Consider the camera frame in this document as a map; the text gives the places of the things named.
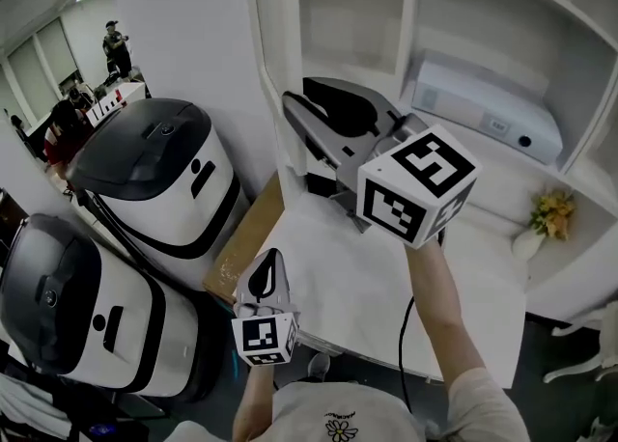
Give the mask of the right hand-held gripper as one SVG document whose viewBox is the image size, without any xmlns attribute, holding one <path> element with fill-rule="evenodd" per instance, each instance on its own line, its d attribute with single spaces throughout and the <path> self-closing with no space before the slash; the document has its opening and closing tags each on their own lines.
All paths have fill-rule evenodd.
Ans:
<svg viewBox="0 0 618 442">
<path fill-rule="evenodd" d="M 327 77 L 304 77 L 303 95 L 282 96 L 284 116 L 319 160 L 338 169 L 346 137 L 375 137 L 364 163 L 339 171 L 332 197 L 359 231 L 375 226 L 419 249 L 436 237 L 467 202 L 482 165 L 440 124 L 401 118 L 377 91 Z"/>
</svg>

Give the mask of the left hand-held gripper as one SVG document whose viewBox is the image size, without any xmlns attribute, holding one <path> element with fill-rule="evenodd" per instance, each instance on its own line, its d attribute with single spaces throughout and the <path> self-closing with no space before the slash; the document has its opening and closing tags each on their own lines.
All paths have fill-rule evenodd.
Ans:
<svg viewBox="0 0 618 442">
<path fill-rule="evenodd" d="M 290 302 L 290 288 L 282 253 L 271 248 L 260 254 L 240 275 L 236 317 L 232 319 L 237 352 L 251 367 L 289 363 L 295 349 L 299 310 L 283 310 L 265 303 Z"/>
</svg>

